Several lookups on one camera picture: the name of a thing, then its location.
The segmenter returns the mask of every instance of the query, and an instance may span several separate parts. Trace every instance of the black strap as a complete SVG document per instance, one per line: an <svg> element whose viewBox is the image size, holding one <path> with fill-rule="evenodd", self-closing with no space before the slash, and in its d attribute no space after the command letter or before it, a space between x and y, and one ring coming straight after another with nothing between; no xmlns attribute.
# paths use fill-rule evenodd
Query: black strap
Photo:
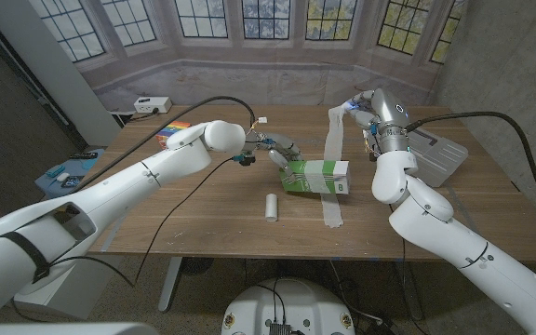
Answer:
<svg viewBox="0 0 536 335"><path fill-rule="evenodd" d="M45 278L49 274L49 264L43 253L31 242L28 238L24 237L17 232L9 232L0 235L0 237L7 238L14 242L18 247L22 248L28 256L33 260L36 265L36 271L34 272L33 284L37 281Z"/></svg>

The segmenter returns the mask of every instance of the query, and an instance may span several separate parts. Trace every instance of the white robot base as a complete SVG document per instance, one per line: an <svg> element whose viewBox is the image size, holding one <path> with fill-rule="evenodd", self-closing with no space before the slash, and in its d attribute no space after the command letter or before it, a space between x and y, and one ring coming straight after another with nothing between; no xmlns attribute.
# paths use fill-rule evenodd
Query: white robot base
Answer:
<svg viewBox="0 0 536 335"><path fill-rule="evenodd" d="M280 299L273 296L275 279L259 285L265 288L248 288L231 302L222 320L222 335L355 334L348 308L327 289L304 279L280 278L275 291L285 305L283 311Z"/></svg>

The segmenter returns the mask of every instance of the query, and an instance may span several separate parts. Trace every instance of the white box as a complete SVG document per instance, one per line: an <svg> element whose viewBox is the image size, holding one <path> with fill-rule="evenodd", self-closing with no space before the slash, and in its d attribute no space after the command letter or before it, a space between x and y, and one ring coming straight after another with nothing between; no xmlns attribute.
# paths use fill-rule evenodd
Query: white box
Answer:
<svg viewBox="0 0 536 335"><path fill-rule="evenodd" d="M154 108L158 108L159 113L167 113L171 106L171 99L168 97L139 97L134 102L136 113L152 113Z"/></svg>

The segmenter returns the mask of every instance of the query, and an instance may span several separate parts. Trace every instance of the backdrop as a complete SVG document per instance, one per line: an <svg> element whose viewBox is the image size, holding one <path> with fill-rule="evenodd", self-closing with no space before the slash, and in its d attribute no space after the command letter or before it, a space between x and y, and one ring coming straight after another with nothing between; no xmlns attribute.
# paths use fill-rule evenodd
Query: backdrop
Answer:
<svg viewBox="0 0 536 335"><path fill-rule="evenodd" d="M109 111L191 104L340 104L392 90L425 104L463 0L31 0Z"/></svg>

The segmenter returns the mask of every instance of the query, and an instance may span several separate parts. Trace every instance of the green box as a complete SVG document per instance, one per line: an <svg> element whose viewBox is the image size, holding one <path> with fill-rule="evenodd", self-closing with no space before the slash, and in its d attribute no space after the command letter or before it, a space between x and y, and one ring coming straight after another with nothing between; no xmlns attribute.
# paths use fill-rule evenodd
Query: green box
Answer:
<svg viewBox="0 0 536 335"><path fill-rule="evenodd" d="M349 194L348 161L291 161L288 164L295 181L280 169L279 176L285 191Z"/></svg>

